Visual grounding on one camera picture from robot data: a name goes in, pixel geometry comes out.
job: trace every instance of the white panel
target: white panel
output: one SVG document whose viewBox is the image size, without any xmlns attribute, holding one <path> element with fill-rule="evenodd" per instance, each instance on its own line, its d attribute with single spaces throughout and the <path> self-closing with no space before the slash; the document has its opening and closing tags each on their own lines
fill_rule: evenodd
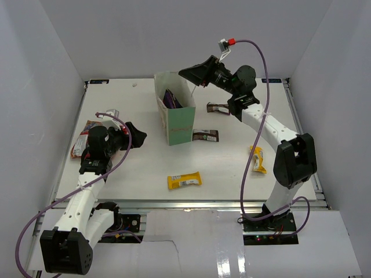
<svg viewBox="0 0 371 278">
<path fill-rule="evenodd" d="M 325 196 L 340 209 L 365 277 L 371 277 L 370 14 L 371 1 L 334 1 L 292 78 Z"/>
<path fill-rule="evenodd" d="M 296 225 L 306 213 L 295 211 Z M 312 211 L 299 245 L 245 246 L 249 278 L 347 278 L 361 271 L 338 211 Z"/>
<path fill-rule="evenodd" d="M 0 0 L 0 34 L 0 277 L 19 277 L 16 240 L 59 176 L 83 82 L 38 0 Z"/>
<path fill-rule="evenodd" d="M 267 87 L 257 80 L 255 96 L 266 100 Z M 87 120 L 97 120 L 95 113 L 115 108 L 124 122 L 131 121 L 141 131 L 148 133 L 143 146 L 130 151 L 127 160 L 107 179 L 99 199 L 123 200 L 238 200 L 243 171 L 249 156 L 250 145 L 256 132 L 234 116 L 206 112 L 206 104 L 227 103 L 230 95 L 217 87 L 197 88 L 195 129 L 216 129 L 219 142 L 194 141 L 168 146 L 158 113 L 153 79 L 111 79 L 108 84 L 90 84 L 82 105 L 72 144 Z M 294 129 L 294 120 L 282 84 L 271 84 L 270 112 L 284 125 Z M 275 150 L 260 139 L 268 173 L 250 171 L 246 180 L 245 200 L 267 200 L 275 184 L 273 164 Z M 116 156 L 117 163 L 123 152 Z M 60 181 L 57 198 L 75 189 L 80 160 L 70 159 Z M 189 174 L 199 171 L 203 184 L 169 191 L 169 175 Z M 314 200 L 312 181 L 298 191 Z"/>
<path fill-rule="evenodd" d="M 52 227 L 62 212 L 48 211 L 42 230 Z M 222 247 L 225 254 L 221 255 L 243 254 L 241 245 L 238 244 L 242 241 L 242 236 L 238 233 L 242 233 L 242 229 L 239 230 L 237 228 L 240 227 L 235 226 L 234 213 L 219 213 L 217 222 L 213 214 L 218 213 L 193 211 L 184 215 L 182 211 L 153 211 L 147 218 L 146 235 L 156 234 L 157 240 L 168 241 L 141 244 L 98 243 L 94 249 L 92 268 L 86 277 L 121 277 L 120 274 L 124 273 L 126 278 L 178 278 L 180 274 L 183 274 L 183 278 L 210 275 L 227 278 L 227 275 L 215 275 L 216 261 L 215 268 L 210 269 L 209 263 L 217 255 L 210 253 L 210 250 Z M 294 212 L 298 225 L 304 221 L 305 215 L 304 211 Z M 220 236 L 220 232 L 224 235 L 224 239 L 219 240 L 221 246 L 213 248 L 209 243 L 216 239 L 216 236 Z M 185 257 L 192 248 L 194 253 Z M 299 234 L 299 245 L 245 246 L 244 249 L 248 278 L 346 278 L 348 275 L 361 274 L 338 211 L 313 211 L 307 226 Z M 241 258 L 239 266 L 244 263 Z M 232 261 L 230 267 L 236 267 Z M 39 240 L 34 248 L 30 269 L 43 269 Z M 52 275 L 43 272 L 42 277 Z M 230 277 L 244 276 L 234 273 Z"/>
<path fill-rule="evenodd" d="M 332 0 L 41 0 L 84 78 L 149 77 L 220 55 L 217 42 L 252 39 L 271 76 L 289 77 Z M 237 46 L 227 65 L 263 68 L 253 46 Z"/>
</svg>

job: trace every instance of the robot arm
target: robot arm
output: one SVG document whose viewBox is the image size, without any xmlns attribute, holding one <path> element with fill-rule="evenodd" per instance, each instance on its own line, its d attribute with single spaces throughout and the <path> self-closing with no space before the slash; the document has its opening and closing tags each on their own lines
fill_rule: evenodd
<svg viewBox="0 0 371 278">
<path fill-rule="evenodd" d="M 258 131 L 264 108 L 254 96 L 255 70 L 241 66 L 232 74 L 215 56 L 202 64 L 179 71 L 179 75 L 193 84 L 206 87 L 209 83 L 227 91 L 229 109 L 238 120 Z M 276 151 L 273 172 L 277 179 L 271 196 L 263 205 L 267 215 L 290 204 L 302 184 L 317 171 L 314 140 L 309 134 L 299 135 L 281 124 L 271 115 L 266 115 L 262 137 Z"/>
<path fill-rule="evenodd" d="M 118 111 L 113 109 L 107 114 L 118 116 Z M 83 188 L 110 171 L 115 153 L 128 148 L 129 135 L 118 122 L 104 116 L 101 123 L 102 126 L 89 130 L 89 146 L 81 157 L 77 188 L 82 190 L 71 197 L 54 228 L 41 234 L 40 245 L 47 272 L 87 274 L 96 243 L 107 229 L 117 225 L 118 206 L 115 203 L 103 203 L 93 208 L 106 179 Z M 132 135 L 130 147 L 141 147 L 146 133 L 137 130 L 131 122 L 126 126 Z"/>
</svg>

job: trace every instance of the paper box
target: paper box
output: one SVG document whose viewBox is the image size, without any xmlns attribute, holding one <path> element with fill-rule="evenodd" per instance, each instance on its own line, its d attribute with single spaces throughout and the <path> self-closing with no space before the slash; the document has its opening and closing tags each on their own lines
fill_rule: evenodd
<svg viewBox="0 0 371 278">
<path fill-rule="evenodd" d="M 154 77 L 158 112 L 168 145 L 191 142 L 196 105 L 187 81 L 177 72 L 159 72 Z M 166 89 L 174 94 L 183 108 L 168 109 L 165 107 L 162 100 Z"/>
</svg>

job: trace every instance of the purple cable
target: purple cable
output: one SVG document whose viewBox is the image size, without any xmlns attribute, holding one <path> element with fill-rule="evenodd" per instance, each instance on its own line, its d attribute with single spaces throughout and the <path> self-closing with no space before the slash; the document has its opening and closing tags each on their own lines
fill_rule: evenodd
<svg viewBox="0 0 371 278">
<path fill-rule="evenodd" d="M 132 146 L 132 134 L 130 133 L 130 130 L 129 128 L 126 126 L 126 124 L 121 121 L 119 118 L 115 117 L 115 116 L 112 116 L 110 114 L 107 114 L 107 113 L 95 113 L 95 115 L 98 117 L 99 115 L 103 115 L 103 116 L 107 116 L 107 117 L 110 117 L 110 118 L 113 118 L 115 119 L 117 122 L 119 122 L 120 124 L 122 124 L 124 126 L 124 128 L 128 131 L 128 135 L 129 135 L 129 144 L 128 144 L 128 148 L 125 152 L 125 154 L 123 155 L 122 159 L 119 161 L 119 163 L 117 163 L 110 171 L 106 172 L 104 175 L 101 175 L 100 177 L 96 178 L 95 180 L 85 184 L 83 186 L 83 188 L 86 188 L 88 186 L 91 186 L 92 184 L 94 184 L 95 182 L 97 181 L 100 181 L 102 178 L 106 178 L 109 174 L 111 174 L 113 171 L 115 171 L 121 164 L 122 162 L 126 159 L 126 157 L 128 156 L 128 153 L 130 151 L 130 147 Z M 27 274 L 26 270 L 24 270 L 24 268 L 22 267 L 22 264 L 20 262 L 20 258 L 19 258 L 19 248 L 20 248 L 20 245 L 21 245 L 21 241 L 22 241 L 22 238 L 25 234 L 25 232 L 27 231 L 27 229 L 31 226 L 31 224 L 37 219 L 39 218 L 43 213 L 45 213 L 47 210 L 50 210 L 52 207 L 56 206 L 57 204 L 65 201 L 66 199 L 68 199 L 69 197 L 75 195 L 76 193 L 80 192 L 82 190 L 82 188 L 79 188 L 79 189 L 76 189 L 75 191 L 72 191 L 71 193 L 65 195 L 65 197 L 59 199 L 58 201 L 55 201 L 54 203 L 52 203 L 50 206 L 47 206 L 45 207 L 42 211 L 40 211 L 38 214 L 36 214 L 34 217 L 31 218 L 31 220 L 29 220 L 29 222 L 24 226 L 24 228 L 22 229 L 21 233 L 19 234 L 19 237 L 18 237 L 18 240 L 17 240 L 17 243 L 16 243 L 16 265 L 20 271 L 20 273 L 22 273 L 22 275 L 26 278 L 32 278 L 30 275 Z M 61 276 L 61 274 L 57 274 L 56 276 L 54 276 L 53 278 L 57 278 Z"/>
<path fill-rule="evenodd" d="M 255 142 L 253 144 L 253 148 L 252 148 L 251 153 L 249 155 L 249 159 L 248 159 L 248 162 L 246 164 L 245 172 L 243 172 L 243 177 L 242 177 L 242 182 L 241 182 L 241 192 L 240 192 L 240 196 L 239 196 L 239 202 L 240 202 L 240 205 L 241 205 L 241 211 L 242 211 L 243 217 L 246 218 L 249 221 L 261 221 L 261 220 L 264 220 L 264 219 L 269 218 L 270 216 L 273 216 L 274 214 L 276 214 L 276 213 L 278 213 L 278 212 L 280 212 L 280 211 L 282 211 L 282 210 L 284 210 L 286 208 L 289 208 L 290 206 L 287 204 L 287 205 L 285 205 L 285 206 L 283 206 L 283 207 L 281 207 L 281 208 L 273 211 L 272 213 L 269 213 L 269 214 L 267 214 L 265 216 L 257 217 L 257 218 L 249 217 L 246 214 L 246 212 L 245 212 L 245 208 L 243 207 L 243 191 L 245 189 L 246 177 L 248 175 L 248 170 L 249 170 L 249 167 L 250 167 L 250 164 L 251 164 L 251 160 L 252 160 L 253 155 L 254 155 L 254 151 L 255 151 L 256 145 L 257 145 L 257 143 L 259 141 L 261 132 L 263 131 L 263 126 L 264 126 L 264 123 L 265 123 L 265 118 L 267 116 L 267 111 L 268 111 L 269 102 L 270 102 L 270 87 L 269 87 L 269 77 L 268 77 L 267 63 L 265 62 L 265 58 L 264 58 L 264 55 L 263 55 L 263 52 L 261 51 L 261 49 L 258 47 L 258 45 L 256 43 L 254 43 L 253 41 L 250 41 L 248 39 L 239 39 L 239 40 L 236 40 L 236 43 L 238 43 L 238 42 L 247 42 L 247 43 L 250 43 L 253 46 L 255 46 L 255 48 L 257 49 L 257 51 L 260 53 L 261 59 L 263 61 L 265 78 L 267 80 L 267 102 L 265 104 L 264 115 L 263 115 L 263 118 L 261 120 L 260 127 L 259 127 L 259 130 L 257 132 L 257 136 L 255 138 Z M 304 226 L 308 222 L 309 214 L 310 214 L 310 203 L 309 203 L 308 199 L 306 197 L 304 197 L 304 196 L 300 196 L 300 197 L 294 199 L 292 201 L 292 204 L 296 203 L 300 199 L 304 199 L 307 202 L 307 206 L 308 206 L 307 217 L 306 217 L 304 223 L 302 224 L 302 226 L 297 231 L 295 231 L 294 233 L 291 233 L 291 234 L 289 234 L 287 236 L 296 235 L 297 233 L 299 233 L 304 228 Z"/>
</svg>

